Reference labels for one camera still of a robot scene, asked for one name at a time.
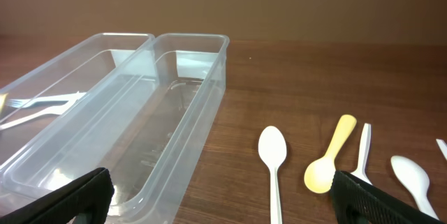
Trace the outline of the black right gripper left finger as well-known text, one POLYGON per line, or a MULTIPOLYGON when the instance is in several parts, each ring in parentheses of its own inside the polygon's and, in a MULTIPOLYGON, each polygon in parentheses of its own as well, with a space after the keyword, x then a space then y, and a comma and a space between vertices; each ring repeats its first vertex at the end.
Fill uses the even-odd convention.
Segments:
POLYGON ((1 224, 104 224, 115 190, 109 170, 96 168, 1 217, 1 224))

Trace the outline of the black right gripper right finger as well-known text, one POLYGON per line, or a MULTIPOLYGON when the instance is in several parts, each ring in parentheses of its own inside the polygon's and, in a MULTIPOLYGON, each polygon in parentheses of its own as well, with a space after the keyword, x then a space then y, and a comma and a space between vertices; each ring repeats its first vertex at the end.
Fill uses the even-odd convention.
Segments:
POLYGON ((330 197, 339 224, 444 224, 342 170, 335 172, 330 197))

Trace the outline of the white spoon handle up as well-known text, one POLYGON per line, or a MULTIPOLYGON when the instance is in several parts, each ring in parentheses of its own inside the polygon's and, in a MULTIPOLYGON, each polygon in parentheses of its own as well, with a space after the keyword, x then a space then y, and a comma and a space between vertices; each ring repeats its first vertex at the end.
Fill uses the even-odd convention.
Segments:
POLYGON ((372 184, 366 175, 367 159, 371 144, 371 136, 372 136, 372 127, 370 124, 365 123, 360 138, 357 168, 351 173, 355 177, 362 179, 368 184, 372 184))

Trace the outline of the yellow plastic spoon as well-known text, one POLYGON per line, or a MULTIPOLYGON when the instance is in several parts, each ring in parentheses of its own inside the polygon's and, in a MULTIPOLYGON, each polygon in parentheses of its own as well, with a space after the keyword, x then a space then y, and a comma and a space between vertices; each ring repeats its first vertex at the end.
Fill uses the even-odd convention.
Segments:
POLYGON ((352 133, 356 118, 350 114, 340 117, 326 153, 313 161, 305 170, 305 186, 314 193, 327 193, 335 175, 335 158, 352 133))

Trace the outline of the white plastic spoon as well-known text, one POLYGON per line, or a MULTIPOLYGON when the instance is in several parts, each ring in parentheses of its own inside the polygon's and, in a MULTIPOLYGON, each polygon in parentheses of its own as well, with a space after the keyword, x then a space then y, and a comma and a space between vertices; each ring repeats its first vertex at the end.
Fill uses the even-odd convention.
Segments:
POLYGON ((266 127, 259 137, 258 154, 270 172, 270 223, 282 223, 278 169, 286 159, 284 136, 275 126, 266 127))
POLYGON ((418 209, 424 214, 439 220, 427 198, 430 179, 424 169, 403 156, 392 156, 390 163, 395 176, 413 196, 418 209))

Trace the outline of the white plastic fork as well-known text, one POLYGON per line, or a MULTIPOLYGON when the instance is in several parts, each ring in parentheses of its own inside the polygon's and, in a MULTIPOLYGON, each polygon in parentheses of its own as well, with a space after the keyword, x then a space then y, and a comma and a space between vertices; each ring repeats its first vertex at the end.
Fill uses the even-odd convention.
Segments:
POLYGON ((65 111, 67 111, 70 107, 72 107, 75 104, 76 100, 70 100, 64 105, 57 105, 57 106, 51 106, 47 107, 44 110, 41 110, 39 112, 36 112, 34 114, 30 114, 26 117, 22 117, 20 119, 16 119, 14 121, 1 124, 1 130, 6 130, 7 128, 12 128, 14 126, 17 126, 19 124, 23 124, 27 121, 31 121, 33 119, 37 119, 38 117, 47 115, 47 114, 53 114, 53 115, 62 115, 65 111))

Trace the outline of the light blue plastic fork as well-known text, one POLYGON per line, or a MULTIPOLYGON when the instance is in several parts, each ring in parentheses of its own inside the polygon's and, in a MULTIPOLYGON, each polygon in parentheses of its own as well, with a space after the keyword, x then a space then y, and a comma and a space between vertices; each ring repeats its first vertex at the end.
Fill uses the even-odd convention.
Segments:
POLYGON ((67 102, 72 99, 79 99, 83 97, 85 92, 77 92, 74 94, 61 94, 55 96, 42 96, 38 98, 29 98, 29 99, 10 99, 6 102, 6 105, 13 108, 28 108, 32 107, 35 104, 39 103, 61 103, 67 102))

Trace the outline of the yellow plastic fork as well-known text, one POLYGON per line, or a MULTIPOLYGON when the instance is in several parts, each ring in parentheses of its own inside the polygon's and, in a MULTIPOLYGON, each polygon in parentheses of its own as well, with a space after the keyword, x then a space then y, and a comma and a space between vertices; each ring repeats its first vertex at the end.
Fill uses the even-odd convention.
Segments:
POLYGON ((4 112, 6 111, 7 97, 8 94, 0 94, 0 117, 2 117, 4 112))

